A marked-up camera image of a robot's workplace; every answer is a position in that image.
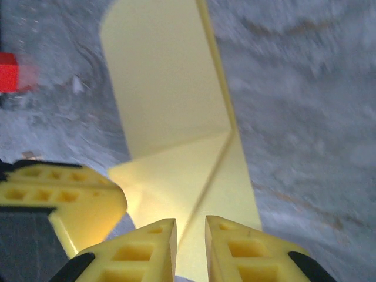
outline black rubber pad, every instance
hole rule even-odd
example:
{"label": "black rubber pad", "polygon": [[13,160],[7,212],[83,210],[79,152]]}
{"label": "black rubber pad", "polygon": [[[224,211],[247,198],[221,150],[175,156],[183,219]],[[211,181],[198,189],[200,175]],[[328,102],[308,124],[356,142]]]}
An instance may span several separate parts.
{"label": "black rubber pad", "polygon": [[48,281],[69,260],[49,222],[52,210],[0,207],[0,281]]}

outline white speck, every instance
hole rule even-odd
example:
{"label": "white speck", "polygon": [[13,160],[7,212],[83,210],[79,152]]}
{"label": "white speck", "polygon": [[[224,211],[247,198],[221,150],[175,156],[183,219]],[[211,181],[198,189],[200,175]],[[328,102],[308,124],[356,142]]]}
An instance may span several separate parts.
{"label": "white speck", "polygon": [[73,93],[76,95],[83,92],[83,86],[78,76],[73,77],[72,87],[73,87]]}

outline red cube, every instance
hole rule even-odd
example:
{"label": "red cube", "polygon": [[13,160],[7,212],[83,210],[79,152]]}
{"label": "red cube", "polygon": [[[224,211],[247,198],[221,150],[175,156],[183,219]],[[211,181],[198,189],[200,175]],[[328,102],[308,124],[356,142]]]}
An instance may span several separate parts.
{"label": "red cube", "polygon": [[0,92],[16,92],[18,75],[16,56],[12,53],[0,52]]}

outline gray concrete surface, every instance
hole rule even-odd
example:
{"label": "gray concrete surface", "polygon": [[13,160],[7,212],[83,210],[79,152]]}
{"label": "gray concrete surface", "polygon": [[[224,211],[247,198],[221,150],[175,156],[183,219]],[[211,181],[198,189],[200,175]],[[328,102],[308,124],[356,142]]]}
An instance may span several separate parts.
{"label": "gray concrete surface", "polygon": [[[2,98],[0,154],[129,160],[98,38],[111,0],[3,0],[39,88]],[[338,281],[376,281],[376,1],[209,0],[265,231]],[[132,228],[125,219],[112,236]]]}

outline yellow panel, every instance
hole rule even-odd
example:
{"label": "yellow panel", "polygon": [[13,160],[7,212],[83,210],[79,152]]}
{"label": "yellow panel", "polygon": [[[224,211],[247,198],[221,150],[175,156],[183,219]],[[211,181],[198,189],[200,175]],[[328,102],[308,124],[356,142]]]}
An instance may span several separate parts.
{"label": "yellow panel", "polygon": [[230,130],[195,1],[117,1],[100,37],[133,158]]}
{"label": "yellow panel", "polygon": [[88,167],[36,164],[6,175],[0,206],[56,208],[49,219],[69,257],[103,241],[126,213],[124,192]]}
{"label": "yellow panel", "polygon": [[76,281],[172,282],[176,247],[176,220],[160,220],[82,251],[95,259]]}
{"label": "yellow panel", "polygon": [[309,282],[288,252],[300,246],[219,216],[206,217],[209,282]]}
{"label": "yellow panel", "polygon": [[112,168],[112,180],[126,183],[122,188],[136,228],[175,217],[180,241],[227,142],[224,133]]}
{"label": "yellow panel", "polygon": [[[119,0],[101,40],[133,157],[110,177],[132,198],[135,225],[178,218],[177,274],[205,281],[203,240],[192,245],[205,215],[261,228],[206,3]],[[217,155],[187,151],[219,134]]]}

